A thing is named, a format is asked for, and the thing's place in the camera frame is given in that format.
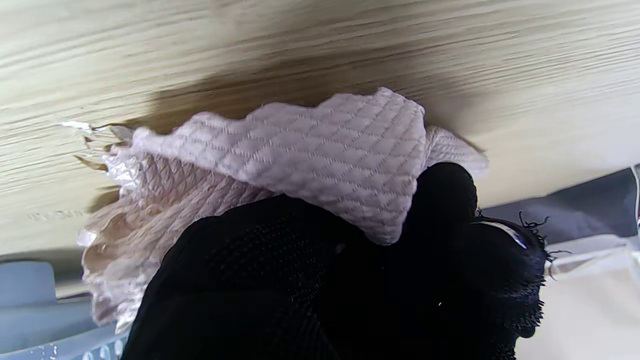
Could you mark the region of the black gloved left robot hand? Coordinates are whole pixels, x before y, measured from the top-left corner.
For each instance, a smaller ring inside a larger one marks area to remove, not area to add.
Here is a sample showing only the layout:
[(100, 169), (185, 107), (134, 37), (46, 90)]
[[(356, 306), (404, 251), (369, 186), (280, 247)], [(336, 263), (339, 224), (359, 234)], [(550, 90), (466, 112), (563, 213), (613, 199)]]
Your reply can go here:
[(543, 317), (537, 223), (477, 212), (460, 165), (417, 180), (380, 246), (284, 194), (202, 218), (142, 296), (124, 360), (514, 360)]

